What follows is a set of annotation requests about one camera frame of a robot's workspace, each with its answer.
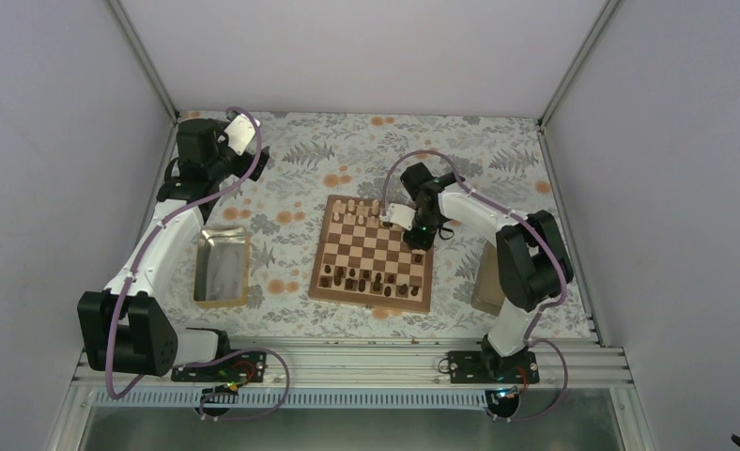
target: wooden chessboard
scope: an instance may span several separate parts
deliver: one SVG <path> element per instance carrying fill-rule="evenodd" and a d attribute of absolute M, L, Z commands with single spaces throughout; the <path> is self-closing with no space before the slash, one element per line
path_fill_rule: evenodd
<path fill-rule="evenodd" d="M 329 196 L 309 297 L 429 312 L 433 249 L 409 249 L 404 229 L 378 215 L 377 201 Z"/>

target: white wall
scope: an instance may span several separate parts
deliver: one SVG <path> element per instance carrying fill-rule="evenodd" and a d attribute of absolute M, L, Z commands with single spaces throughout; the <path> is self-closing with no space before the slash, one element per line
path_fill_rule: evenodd
<path fill-rule="evenodd" d="M 122 0 L 179 109 L 539 117 L 604 0 Z"/>
<path fill-rule="evenodd" d="M 0 1 L 0 449 L 47 443 L 169 127 L 104 2 Z"/>
<path fill-rule="evenodd" d="M 660 449 L 735 449 L 740 0 L 625 1 L 548 139 Z"/>

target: floral tablecloth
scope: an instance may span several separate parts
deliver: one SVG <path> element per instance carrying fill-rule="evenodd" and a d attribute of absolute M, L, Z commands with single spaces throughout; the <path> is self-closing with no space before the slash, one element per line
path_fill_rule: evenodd
<path fill-rule="evenodd" d="M 225 114 L 182 115 L 183 120 L 194 117 L 225 119 Z M 437 149 L 451 156 L 472 186 L 504 205 L 544 209 L 557 216 L 532 119 L 300 113 L 256 117 L 262 123 L 263 146 L 270 146 L 270 163 L 258 183 L 248 181 L 222 198 L 208 220 L 208 226 L 245 226 L 251 234 L 249 303 L 218 309 L 194 304 L 191 242 L 162 299 L 174 322 L 257 336 L 441 338 L 487 333 L 495 317 L 470 306 L 484 240 L 465 225 L 451 224 L 455 236 L 436 241 L 429 314 L 311 301 L 306 294 L 328 195 L 380 198 L 388 168 L 415 149 Z M 410 162 L 418 161 L 434 174 L 447 172 L 437 157 Z M 398 177 L 391 183 L 390 198 L 407 201 Z M 590 336 L 575 284 L 566 304 L 547 311 L 534 335 Z"/>

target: robotic arm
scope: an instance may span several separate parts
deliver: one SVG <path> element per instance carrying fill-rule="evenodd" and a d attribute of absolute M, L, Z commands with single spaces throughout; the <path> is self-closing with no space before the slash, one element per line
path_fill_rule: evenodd
<path fill-rule="evenodd" d="M 179 124 L 178 158 L 166 168 L 149 228 L 104 290 L 87 291 L 77 303 L 91 368 L 105 368 L 107 337 L 117 293 L 124 288 L 128 277 L 132 283 L 120 319 L 126 316 L 129 324 L 117 326 L 114 371 L 162 376 L 172 366 L 208 362 L 218 352 L 228 350 L 227 340 L 217 331 L 173 327 L 156 301 L 165 294 L 184 247 L 199 233 L 217 200 L 183 211 L 168 224 L 163 225 L 162 219 L 172 211 L 217 193 L 229 176 L 244 176 L 254 159 L 254 155 L 245 151 L 253 138 L 254 127 L 245 116 L 235 117 L 231 122 L 193 119 Z M 249 176 L 251 180 L 259 179 L 269 157 L 268 148 L 263 148 Z M 177 176 L 172 171 L 174 163 L 178 166 Z M 150 242 L 139 259 L 137 271 L 132 272 L 132 263 L 143 243 L 155 233 L 157 224 L 164 230 Z"/>
<path fill-rule="evenodd" d="M 423 163 L 410 166 L 401 181 L 415 209 L 391 204 L 387 221 L 406 229 L 412 249 L 430 249 L 442 226 L 454 219 L 474 229 L 497 248 L 500 285 L 507 301 L 481 344 L 481 358 L 493 379 L 514 373 L 528 358 L 525 333 L 546 298 L 560 294 L 558 274 L 536 239 L 516 220 L 467 194 L 453 173 L 434 177 Z M 566 281 L 574 270 L 555 218 L 541 210 L 527 216 L 558 259 Z"/>

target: metal tray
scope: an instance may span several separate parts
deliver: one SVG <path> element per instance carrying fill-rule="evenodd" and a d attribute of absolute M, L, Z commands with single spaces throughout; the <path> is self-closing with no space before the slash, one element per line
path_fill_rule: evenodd
<path fill-rule="evenodd" d="M 243 227 L 206 228 L 198 237 L 193 300 L 204 308 L 248 303 L 249 237 Z"/>

